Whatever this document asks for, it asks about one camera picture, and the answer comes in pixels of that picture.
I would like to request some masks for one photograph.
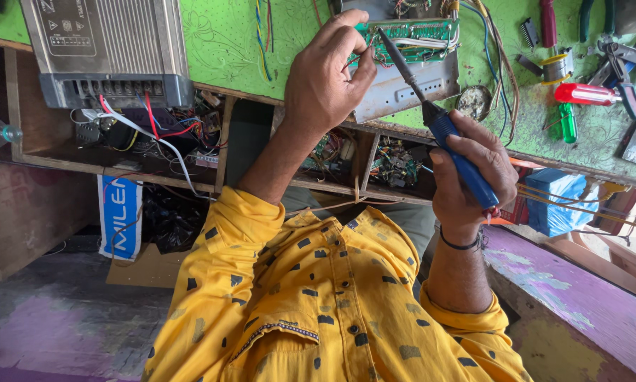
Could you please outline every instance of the shirt sleeve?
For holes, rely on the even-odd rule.
[[[258,253],[280,232],[284,217],[282,204],[223,189],[179,269],[142,382],[219,379],[249,316]]]
[[[493,381],[530,381],[520,355],[511,348],[511,339],[504,333],[509,325],[507,315],[500,308],[497,296],[492,293],[492,303],[482,313],[457,313],[441,308],[429,299],[427,282],[422,283],[420,305],[443,326],[446,332],[470,354]]]

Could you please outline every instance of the black plastic bag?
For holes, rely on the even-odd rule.
[[[174,192],[193,199],[178,188]],[[163,187],[144,187],[144,221],[142,241],[155,243],[161,254],[191,249],[203,229],[209,204],[180,198]]]

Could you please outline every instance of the solder wire spool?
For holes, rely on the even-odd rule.
[[[540,63],[544,73],[543,85],[554,85],[555,83],[564,82],[570,78],[570,74],[566,70],[565,58],[567,54],[549,57]]]

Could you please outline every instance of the power supply unit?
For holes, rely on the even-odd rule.
[[[179,0],[21,0],[50,108],[191,106]]]

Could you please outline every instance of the blue sign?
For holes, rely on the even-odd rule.
[[[102,222],[99,253],[134,261],[141,249],[141,216],[138,214],[144,188],[128,179],[109,175],[98,175],[98,179]]]

